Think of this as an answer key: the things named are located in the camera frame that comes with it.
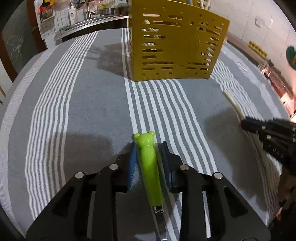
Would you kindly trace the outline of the white soap bottle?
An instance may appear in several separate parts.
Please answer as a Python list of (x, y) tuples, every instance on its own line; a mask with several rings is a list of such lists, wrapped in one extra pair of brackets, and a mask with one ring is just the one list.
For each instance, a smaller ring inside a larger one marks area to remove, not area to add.
[(71, 26), (77, 22), (76, 8), (74, 5), (71, 5), (69, 8), (69, 21)]

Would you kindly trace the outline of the pale chopstick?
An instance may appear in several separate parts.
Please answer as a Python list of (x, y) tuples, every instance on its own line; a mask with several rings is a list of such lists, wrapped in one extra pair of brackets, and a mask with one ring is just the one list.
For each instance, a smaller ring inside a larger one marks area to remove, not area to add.
[[(246, 120), (245, 115), (243, 114), (243, 112), (241, 111), (239, 106), (236, 104), (234, 99), (230, 96), (229, 92), (227, 90), (223, 90), (222, 93), (224, 94), (224, 96), (228, 99), (228, 101), (231, 103), (231, 105), (235, 109), (240, 122), (245, 121)], [(260, 159), (261, 159), (263, 165), (266, 168), (269, 167), (269, 159), (266, 155), (266, 152), (263, 150), (262, 144), (260, 144), (260, 142), (259, 142), (259, 137), (257, 137), (254, 133), (251, 133), (249, 131), (247, 131), (247, 132), (251, 135), (251, 138), (254, 142), (255, 148), (260, 156)]]

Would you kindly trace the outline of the dark glass wooden door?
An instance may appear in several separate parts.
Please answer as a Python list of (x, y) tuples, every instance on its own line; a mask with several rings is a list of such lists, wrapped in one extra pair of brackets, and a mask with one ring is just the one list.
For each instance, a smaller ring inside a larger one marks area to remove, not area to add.
[(11, 81), (36, 54), (47, 49), (34, 1), (1, 1), (1, 62)]

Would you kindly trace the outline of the yellow egg tray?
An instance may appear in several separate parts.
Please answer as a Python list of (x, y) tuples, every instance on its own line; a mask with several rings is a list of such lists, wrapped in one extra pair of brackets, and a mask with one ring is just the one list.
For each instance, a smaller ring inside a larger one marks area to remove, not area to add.
[(255, 53), (259, 54), (261, 58), (267, 58), (267, 53), (260, 47), (260, 45), (257, 45), (255, 42), (249, 41), (248, 47), (252, 49)]

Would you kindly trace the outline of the green bear-handle utensil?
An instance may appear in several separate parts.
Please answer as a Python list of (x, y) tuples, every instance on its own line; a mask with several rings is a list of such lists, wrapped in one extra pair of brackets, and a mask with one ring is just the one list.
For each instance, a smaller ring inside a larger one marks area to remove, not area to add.
[(153, 131), (142, 134), (135, 133), (134, 140), (139, 151), (139, 164), (149, 205), (152, 209), (158, 240), (167, 240), (164, 201), (159, 178), (158, 160), (154, 149), (154, 136)]

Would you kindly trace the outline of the white wall socket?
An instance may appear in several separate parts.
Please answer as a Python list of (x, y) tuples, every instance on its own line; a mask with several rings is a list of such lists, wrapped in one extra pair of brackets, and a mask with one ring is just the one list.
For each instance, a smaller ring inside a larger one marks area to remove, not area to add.
[(264, 19), (262, 19), (259, 16), (255, 17), (255, 23), (254, 23), (257, 27), (261, 28), (261, 26), (263, 26), (265, 24)]

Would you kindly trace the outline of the yellow perforated utensil caddy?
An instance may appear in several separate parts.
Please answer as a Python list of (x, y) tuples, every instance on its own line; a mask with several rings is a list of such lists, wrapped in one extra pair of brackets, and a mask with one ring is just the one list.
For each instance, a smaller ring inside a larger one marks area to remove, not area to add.
[(133, 81), (208, 79), (230, 21), (186, 1), (129, 1)]

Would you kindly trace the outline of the steel kitchen sink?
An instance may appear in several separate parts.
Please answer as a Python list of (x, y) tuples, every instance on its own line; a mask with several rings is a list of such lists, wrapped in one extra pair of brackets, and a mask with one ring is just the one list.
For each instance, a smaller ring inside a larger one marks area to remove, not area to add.
[(128, 16), (123, 15), (100, 16), (98, 18), (85, 20), (59, 30), (54, 37), (54, 41), (65, 42), (75, 37), (79, 37), (95, 31), (126, 28), (127, 20)]

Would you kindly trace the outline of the steel faucet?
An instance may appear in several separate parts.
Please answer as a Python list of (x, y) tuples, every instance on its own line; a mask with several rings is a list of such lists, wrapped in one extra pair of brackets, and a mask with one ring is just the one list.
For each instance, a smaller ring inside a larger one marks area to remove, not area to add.
[(89, 2), (90, 0), (86, 0), (86, 19), (91, 19), (91, 17), (96, 14), (96, 11), (90, 9)]

